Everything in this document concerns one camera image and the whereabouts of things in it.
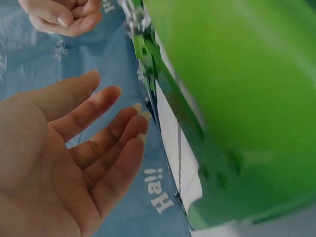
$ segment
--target hand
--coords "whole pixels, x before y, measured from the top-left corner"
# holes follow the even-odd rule
[[[93,30],[102,19],[101,0],[19,0],[19,3],[41,32],[76,37]]]
[[[88,237],[125,196],[150,119],[140,104],[65,145],[119,98],[116,86],[91,96],[99,80],[92,71],[0,102],[0,236]]]

